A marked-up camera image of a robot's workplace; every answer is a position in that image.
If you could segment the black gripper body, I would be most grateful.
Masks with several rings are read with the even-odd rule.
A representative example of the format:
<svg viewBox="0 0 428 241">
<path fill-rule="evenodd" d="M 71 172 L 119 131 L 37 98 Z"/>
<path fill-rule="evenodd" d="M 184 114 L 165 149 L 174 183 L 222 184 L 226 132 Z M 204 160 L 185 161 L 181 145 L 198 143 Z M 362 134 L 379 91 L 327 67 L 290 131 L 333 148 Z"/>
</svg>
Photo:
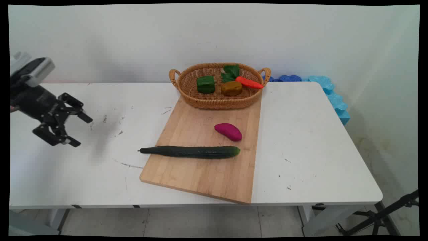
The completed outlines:
<svg viewBox="0 0 428 241">
<path fill-rule="evenodd" d="M 66 122 L 66 112 L 61 110 L 65 103 L 40 85 L 13 91 L 10 104 L 42 124 L 62 126 Z"/>
</svg>

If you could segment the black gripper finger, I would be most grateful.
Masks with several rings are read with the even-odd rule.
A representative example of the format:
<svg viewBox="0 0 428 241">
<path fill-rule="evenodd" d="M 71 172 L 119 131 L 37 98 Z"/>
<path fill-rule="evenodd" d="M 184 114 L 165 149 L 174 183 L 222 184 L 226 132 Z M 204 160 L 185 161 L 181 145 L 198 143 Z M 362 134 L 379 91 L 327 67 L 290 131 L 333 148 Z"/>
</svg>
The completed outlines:
<svg viewBox="0 0 428 241">
<path fill-rule="evenodd" d="M 75 115 L 86 123 L 93 122 L 93 119 L 85 113 L 83 109 L 84 104 L 78 99 L 68 93 L 63 93 L 58 96 L 58 100 L 64 103 L 64 107 L 60 107 L 61 112 L 67 115 Z"/>
<path fill-rule="evenodd" d="M 81 145 L 81 142 L 68 135 L 63 126 L 51 127 L 46 123 L 41 123 L 37 128 L 32 130 L 32 133 L 51 146 L 69 144 L 73 147 L 78 147 Z"/>
</svg>

